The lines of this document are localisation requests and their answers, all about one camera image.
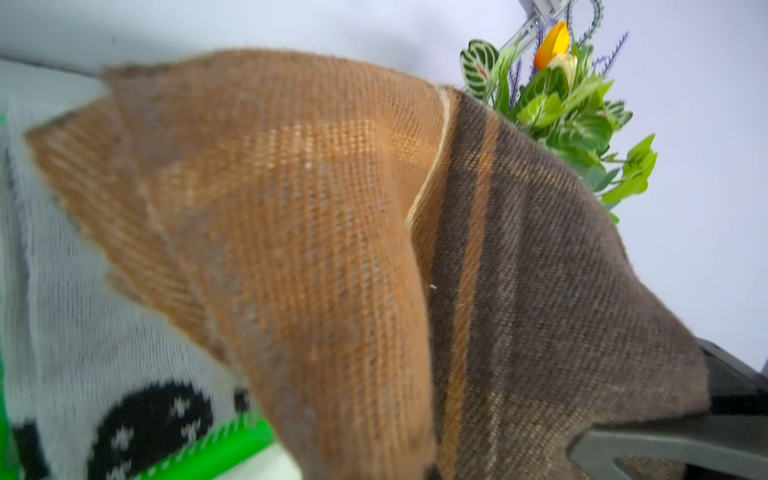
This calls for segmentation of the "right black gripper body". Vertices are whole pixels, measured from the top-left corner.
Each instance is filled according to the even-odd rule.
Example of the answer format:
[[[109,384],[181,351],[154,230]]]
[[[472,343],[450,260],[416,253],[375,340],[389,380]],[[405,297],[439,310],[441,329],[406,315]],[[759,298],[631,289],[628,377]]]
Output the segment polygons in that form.
[[[713,342],[699,341],[709,368],[711,410],[628,426],[599,426],[568,449],[592,479],[636,479],[619,461],[645,457],[683,463],[691,479],[767,477],[767,376]]]

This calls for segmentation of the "brown plaid fringed scarf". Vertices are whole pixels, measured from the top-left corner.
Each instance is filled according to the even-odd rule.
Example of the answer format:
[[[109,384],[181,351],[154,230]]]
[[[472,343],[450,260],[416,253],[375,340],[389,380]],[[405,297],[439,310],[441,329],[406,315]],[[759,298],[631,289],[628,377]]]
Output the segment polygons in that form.
[[[122,291],[239,372],[308,479],[579,479],[708,370],[584,182],[466,94],[280,50],[113,68],[28,133]]]

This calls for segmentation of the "houndstooth smiley knit scarf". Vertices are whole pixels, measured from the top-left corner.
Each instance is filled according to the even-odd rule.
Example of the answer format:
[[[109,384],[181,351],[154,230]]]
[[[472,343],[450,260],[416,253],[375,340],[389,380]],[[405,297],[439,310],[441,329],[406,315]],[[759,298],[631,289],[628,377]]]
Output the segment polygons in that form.
[[[40,178],[25,131],[57,106],[1,104],[1,357],[27,479],[130,479],[248,411],[235,378],[119,295]]]

